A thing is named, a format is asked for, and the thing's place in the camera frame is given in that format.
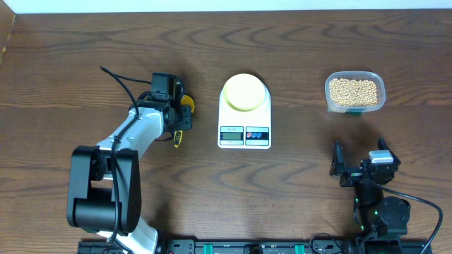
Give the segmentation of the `yellow measuring scoop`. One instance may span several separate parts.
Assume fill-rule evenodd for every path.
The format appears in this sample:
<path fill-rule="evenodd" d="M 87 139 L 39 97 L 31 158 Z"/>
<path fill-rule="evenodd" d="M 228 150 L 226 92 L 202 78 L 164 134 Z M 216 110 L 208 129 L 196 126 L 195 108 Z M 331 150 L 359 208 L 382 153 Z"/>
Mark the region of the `yellow measuring scoop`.
<path fill-rule="evenodd" d="M 182 142 L 183 132 L 189 131 L 192 129 L 192 116 L 194 112 L 195 104 L 193 99 L 184 95 L 181 98 L 181 121 L 180 124 L 176 127 L 173 137 L 173 143 L 175 147 L 179 147 Z"/>

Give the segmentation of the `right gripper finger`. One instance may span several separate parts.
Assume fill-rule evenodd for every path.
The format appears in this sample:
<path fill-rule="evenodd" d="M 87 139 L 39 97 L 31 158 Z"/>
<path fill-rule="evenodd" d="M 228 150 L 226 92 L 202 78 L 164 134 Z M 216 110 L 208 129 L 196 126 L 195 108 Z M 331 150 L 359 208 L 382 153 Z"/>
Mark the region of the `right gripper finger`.
<path fill-rule="evenodd" d="M 333 159 L 329 171 L 330 176 L 339 176 L 345 170 L 345 159 L 343 156 L 343 147 L 338 141 L 333 145 Z"/>
<path fill-rule="evenodd" d="M 399 160 L 399 158 L 395 155 L 395 153 L 389 148 L 389 146 L 387 145 L 386 141 L 384 140 L 383 137 L 380 137 L 378 142 L 377 142 L 378 148 L 380 151 L 383 150 L 387 150 L 388 153 L 392 156 L 393 161 L 392 163 L 396 164 L 397 166 L 399 166 L 401 164 L 401 161 Z"/>

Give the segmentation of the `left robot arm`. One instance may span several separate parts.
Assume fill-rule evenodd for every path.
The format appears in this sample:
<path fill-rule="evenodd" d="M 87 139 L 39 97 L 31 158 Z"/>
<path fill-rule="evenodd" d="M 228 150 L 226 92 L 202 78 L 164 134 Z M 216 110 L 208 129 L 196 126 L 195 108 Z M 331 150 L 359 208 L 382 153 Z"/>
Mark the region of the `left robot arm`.
<path fill-rule="evenodd" d="M 158 252 L 159 233 L 141 217 L 139 162 L 163 133 L 191 129 L 191 106 L 183 104 L 183 97 L 181 91 L 146 91 L 113 134 L 72 152 L 66 211 L 70 226 L 105 237 L 106 250 Z"/>

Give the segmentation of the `yellow plastic bowl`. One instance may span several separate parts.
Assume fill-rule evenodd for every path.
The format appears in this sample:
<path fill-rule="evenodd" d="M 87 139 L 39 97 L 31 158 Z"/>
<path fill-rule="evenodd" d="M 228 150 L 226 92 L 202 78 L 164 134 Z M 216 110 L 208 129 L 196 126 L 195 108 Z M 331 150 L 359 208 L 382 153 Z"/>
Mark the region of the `yellow plastic bowl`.
<path fill-rule="evenodd" d="M 252 111 L 266 96 L 264 84 L 254 75 L 240 73 L 229 78 L 222 89 L 222 98 L 236 111 Z"/>

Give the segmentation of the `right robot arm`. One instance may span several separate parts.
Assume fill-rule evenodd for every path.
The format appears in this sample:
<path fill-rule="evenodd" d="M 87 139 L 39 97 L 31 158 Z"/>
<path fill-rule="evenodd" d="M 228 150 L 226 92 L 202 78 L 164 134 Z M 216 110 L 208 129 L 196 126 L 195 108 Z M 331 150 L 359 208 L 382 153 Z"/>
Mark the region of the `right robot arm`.
<path fill-rule="evenodd" d="M 358 167 L 347 167 L 343 146 L 335 142 L 330 175 L 340 178 L 341 187 L 354 189 L 355 221 L 366 235 L 372 239 L 399 238 L 408 233 L 411 206 L 404 199 L 385 196 L 383 186 L 394 179 L 401 161 L 384 139 L 377 145 Z"/>

